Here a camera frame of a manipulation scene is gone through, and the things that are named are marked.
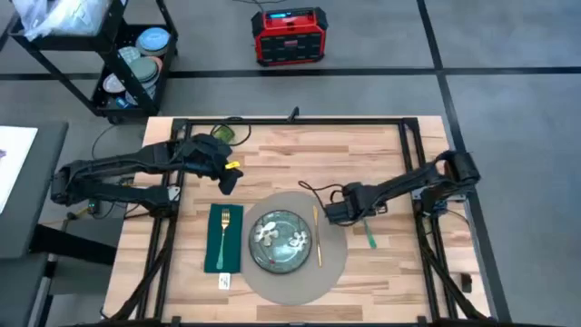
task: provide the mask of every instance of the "table leg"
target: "table leg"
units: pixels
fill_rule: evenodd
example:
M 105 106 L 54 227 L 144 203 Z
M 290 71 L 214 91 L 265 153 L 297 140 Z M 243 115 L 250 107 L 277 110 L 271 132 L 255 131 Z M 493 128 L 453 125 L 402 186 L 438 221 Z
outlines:
M 91 263 L 113 265 L 117 248 L 36 225 L 30 242 L 31 253 L 52 253 L 85 260 Z

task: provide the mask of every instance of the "gold knife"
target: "gold knife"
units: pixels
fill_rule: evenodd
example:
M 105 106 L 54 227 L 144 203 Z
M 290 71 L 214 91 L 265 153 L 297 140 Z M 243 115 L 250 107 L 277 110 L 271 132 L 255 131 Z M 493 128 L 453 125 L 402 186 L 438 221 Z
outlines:
M 323 266 L 322 258 L 320 257 L 320 240 L 319 240 L 319 211 L 317 206 L 312 206 L 312 214 L 315 216 L 315 238 L 317 239 L 317 255 L 319 256 L 319 267 Z

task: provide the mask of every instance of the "wheel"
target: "wheel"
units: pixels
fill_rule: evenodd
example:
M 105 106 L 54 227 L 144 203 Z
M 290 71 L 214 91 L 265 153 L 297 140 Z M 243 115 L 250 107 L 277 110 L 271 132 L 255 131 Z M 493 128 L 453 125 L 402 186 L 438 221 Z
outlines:
M 109 121 L 109 124 L 122 124 L 123 118 L 119 116 L 111 116 L 107 117 L 107 121 Z

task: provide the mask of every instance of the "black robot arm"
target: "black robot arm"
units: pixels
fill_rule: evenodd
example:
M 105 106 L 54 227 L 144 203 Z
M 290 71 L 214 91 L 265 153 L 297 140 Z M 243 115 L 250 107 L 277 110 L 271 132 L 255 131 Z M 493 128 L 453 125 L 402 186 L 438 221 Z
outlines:
M 147 145 L 134 154 L 92 161 L 74 161 L 54 176 L 51 199 L 71 205 L 92 198 L 103 201 L 138 203 L 151 216 L 167 217 L 177 210 L 179 188 L 175 186 L 126 187 L 103 183 L 102 179 L 127 173 L 185 171 L 219 180 L 223 194 L 230 194 L 243 173 L 228 162 L 229 145 L 208 134 L 196 134 L 183 141 Z
M 444 173 L 437 168 L 444 164 Z M 386 201 L 405 193 L 423 189 L 422 210 L 429 211 L 437 201 L 471 190 L 480 174 L 468 153 L 446 151 L 433 162 L 379 185 L 349 183 L 342 187 L 343 201 L 325 206 L 331 223 L 353 224 L 365 217 L 387 211 Z

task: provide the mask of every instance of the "white paper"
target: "white paper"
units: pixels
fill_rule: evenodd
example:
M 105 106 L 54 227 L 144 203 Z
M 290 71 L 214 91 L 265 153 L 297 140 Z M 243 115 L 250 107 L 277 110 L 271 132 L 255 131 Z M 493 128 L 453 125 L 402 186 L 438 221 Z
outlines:
M 230 290 L 230 274 L 227 272 L 220 272 L 220 277 L 218 277 L 218 289 L 220 290 Z
M 0 213 L 4 210 L 16 178 L 25 163 L 37 128 L 0 126 Z

